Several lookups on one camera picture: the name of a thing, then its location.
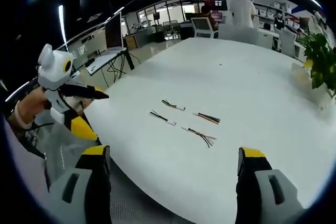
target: white table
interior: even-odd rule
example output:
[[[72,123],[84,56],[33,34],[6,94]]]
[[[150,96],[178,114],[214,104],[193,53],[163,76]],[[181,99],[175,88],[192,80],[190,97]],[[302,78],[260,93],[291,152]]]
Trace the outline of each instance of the white table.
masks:
[[[316,106],[300,94],[292,83],[293,62],[254,45],[190,38],[120,79],[106,91],[110,98],[94,101],[85,114],[126,175],[192,222],[234,223],[241,146],[264,152],[309,207],[331,172],[336,121],[319,119]],[[171,109],[162,99],[186,110]],[[177,126],[150,116],[151,110]],[[218,140],[208,148],[181,126]]]

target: white shirt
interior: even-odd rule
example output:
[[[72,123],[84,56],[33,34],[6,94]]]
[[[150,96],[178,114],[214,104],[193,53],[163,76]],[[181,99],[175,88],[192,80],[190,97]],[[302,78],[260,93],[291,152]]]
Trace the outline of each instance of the white shirt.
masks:
[[[253,27],[251,15],[257,11],[250,0],[232,0],[230,11],[234,14],[233,24],[240,27]]]

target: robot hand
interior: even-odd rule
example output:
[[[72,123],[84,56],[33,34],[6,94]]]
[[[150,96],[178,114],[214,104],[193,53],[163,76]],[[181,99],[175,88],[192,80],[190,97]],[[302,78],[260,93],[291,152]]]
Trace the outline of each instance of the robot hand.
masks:
[[[78,113],[64,100],[64,96],[76,96],[88,99],[105,99],[109,96],[101,90],[79,82],[71,77],[73,55],[52,50],[46,44],[38,58],[38,83],[45,89],[50,102],[50,115],[56,122],[64,124],[74,135],[90,140],[97,140],[97,135]]]

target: computer monitor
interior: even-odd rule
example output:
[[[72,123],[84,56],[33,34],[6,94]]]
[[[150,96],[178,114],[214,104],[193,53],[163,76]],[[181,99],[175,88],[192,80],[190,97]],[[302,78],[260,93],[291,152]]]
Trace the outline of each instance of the computer monitor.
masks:
[[[159,20],[160,19],[160,13],[154,13],[153,18],[154,18],[154,20]]]
[[[121,34],[121,13],[106,22],[105,40],[107,49],[121,49],[124,47]]]
[[[204,5],[210,7],[210,10],[227,10],[226,0],[205,0]]]

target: green plant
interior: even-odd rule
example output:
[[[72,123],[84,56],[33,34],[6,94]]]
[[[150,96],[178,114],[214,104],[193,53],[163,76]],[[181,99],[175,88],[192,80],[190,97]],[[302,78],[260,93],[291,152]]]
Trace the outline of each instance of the green plant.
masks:
[[[323,34],[307,35],[300,38],[299,42],[306,48],[304,55],[307,56],[307,61],[312,61],[312,88],[325,83],[333,98],[336,96],[336,53]]]

